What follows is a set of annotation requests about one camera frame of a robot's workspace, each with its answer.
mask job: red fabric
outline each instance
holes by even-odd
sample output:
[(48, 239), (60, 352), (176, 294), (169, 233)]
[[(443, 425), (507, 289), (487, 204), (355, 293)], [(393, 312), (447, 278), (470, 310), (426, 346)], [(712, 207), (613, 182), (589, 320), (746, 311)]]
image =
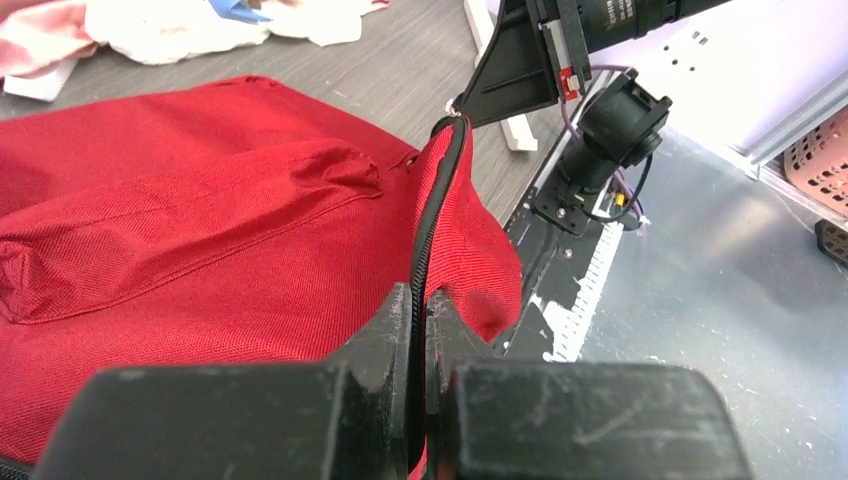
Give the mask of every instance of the red fabric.
[[(0, 456), (34, 463), (98, 369), (318, 360), (408, 282), (452, 130), (416, 151), (244, 77), (0, 124)], [(470, 180), (442, 209), (428, 293), (491, 340), (519, 263)]]

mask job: black zipper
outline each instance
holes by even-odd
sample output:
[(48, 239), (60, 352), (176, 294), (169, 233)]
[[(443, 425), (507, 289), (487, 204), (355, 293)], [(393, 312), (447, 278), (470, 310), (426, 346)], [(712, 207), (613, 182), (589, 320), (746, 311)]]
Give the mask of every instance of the black zipper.
[(0, 480), (29, 480), (32, 470), (22, 463), (0, 457)]
[(430, 251), (433, 247), (433, 237), (436, 234), (436, 224), (439, 212), (445, 202), (448, 189), (453, 182), (459, 158), (465, 149), (465, 137), (468, 132), (468, 121), (462, 117), (448, 117), (448, 121), (439, 121), (442, 128), (453, 126), (453, 136), (445, 156), (439, 161), (436, 181), (430, 190), (427, 203), (421, 213), (418, 232), (415, 235), (415, 247), (412, 254), (412, 272), (410, 273), (410, 289), (412, 290), (412, 322), (410, 328), (409, 371), (407, 372), (406, 427), (409, 453), (409, 471), (418, 464), (424, 450), (426, 434), (424, 419), (424, 337), (425, 304), (424, 292), (427, 289), (427, 270), (430, 264)]

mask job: cable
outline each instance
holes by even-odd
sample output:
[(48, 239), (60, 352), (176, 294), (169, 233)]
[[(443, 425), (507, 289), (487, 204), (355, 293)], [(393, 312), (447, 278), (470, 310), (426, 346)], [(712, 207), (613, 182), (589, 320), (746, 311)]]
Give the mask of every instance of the cable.
[[(592, 70), (596, 70), (596, 71), (611, 72), (611, 73), (622, 73), (622, 74), (627, 73), (627, 72), (629, 72), (630, 70), (633, 69), (633, 67), (628, 67), (628, 66), (625, 66), (625, 65), (593, 65), (591, 68), (592, 68)], [(615, 78), (614, 75), (611, 76), (609, 79), (606, 79), (605, 83), (606, 84), (611, 83), (613, 78)], [(582, 134), (580, 133), (579, 130), (577, 130), (577, 127), (576, 127), (576, 123), (577, 123), (576, 117), (577, 117), (578, 112), (580, 112), (580, 109), (583, 107), (583, 105), (585, 104), (585, 102), (588, 98), (589, 97), (587, 95), (580, 101), (580, 104), (574, 110), (573, 116), (568, 115), (568, 109), (566, 107), (565, 102), (563, 102), (562, 100), (560, 100), (560, 102), (559, 102), (559, 108), (560, 108), (560, 113), (562, 114), (562, 120), (565, 123), (565, 128), (568, 129), (568, 132), (571, 134), (571, 138), (576, 139), (576, 138), (582, 137)], [(629, 213), (630, 210), (633, 209), (636, 213), (636, 218), (640, 219), (640, 222), (641, 222), (641, 219), (643, 219), (645, 217), (645, 209), (644, 209), (644, 207), (642, 207), (642, 202), (639, 201), (638, 195), (634, 194), (634, 192), (630, 189), (630, 186), (627, 184), (627, 182), (624, 179), (624, 173), (621, 171), (621, 169), (616, 170), (616, 172), (613, 174), (613, 177), (614, 177), (615, 181), (618, 183), (621, 190), (628, 197), (627, 206), (624, 207), (624, 209), (622, 210), (623, 214), (627, 215), (627, 213)]]
[(648, 173), (651, 171), (651, 164), (653, 162), (653, 153), (645, 157), (645, 168), (642, 169), (642, 176), (639, 178), (639, 183), (636, 185), (636, 190), (633, 192), (633, 196), (630, 197), (630, 200), (627, 201), (627, 205), (625, 205), (621, 209), (621, 212), (612, 217), (599, 217), (593, 213), (587, 213), (586, 216), (600, 223), (614, 223), (624, 218), (624, 216), (630, 213), (630, 210), (633, 209), (633, 205), (635, 205), (636, 202), (639, 201), (639, 195), (642, 193), (642, 188), (645, 187), (645, 181), (648, 180)]
[[(633, 198), (633, 190), (630, 188), (630, 185), (627, 184), (627, 181), (624, 179), (624, 172), (622, 169), (618, 169), (615, 173), (612, 174), (612, 178), (615, 179), (615, 182), (618, 184), (618, 188), (624, 193), (628, 199)], [(636, 218), (642, 218), (645, 216), (645, 209), (642, 207), (642, 201), (637, 199), (636, 204), (633, 205), (633, 211), (636, 212)]]

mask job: lens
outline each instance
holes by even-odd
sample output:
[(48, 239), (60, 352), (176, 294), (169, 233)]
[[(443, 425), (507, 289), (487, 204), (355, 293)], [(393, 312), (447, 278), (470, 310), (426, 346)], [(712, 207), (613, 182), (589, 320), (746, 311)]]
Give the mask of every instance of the lens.
[(577, 0), (589, 53), (644, 36), (729, 0)]

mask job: pink cloth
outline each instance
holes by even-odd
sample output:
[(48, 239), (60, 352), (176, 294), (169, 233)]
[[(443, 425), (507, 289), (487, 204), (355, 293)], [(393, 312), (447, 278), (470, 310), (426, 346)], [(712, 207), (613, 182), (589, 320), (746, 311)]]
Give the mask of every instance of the pink cloth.
[[(12, 0), (0, 10), (0, 78), (36, 73), (70, 57), (86, 57), (97, 44), (83, 30), (87, 0)], [(11, 11), (10, 7), (23, 7)]]

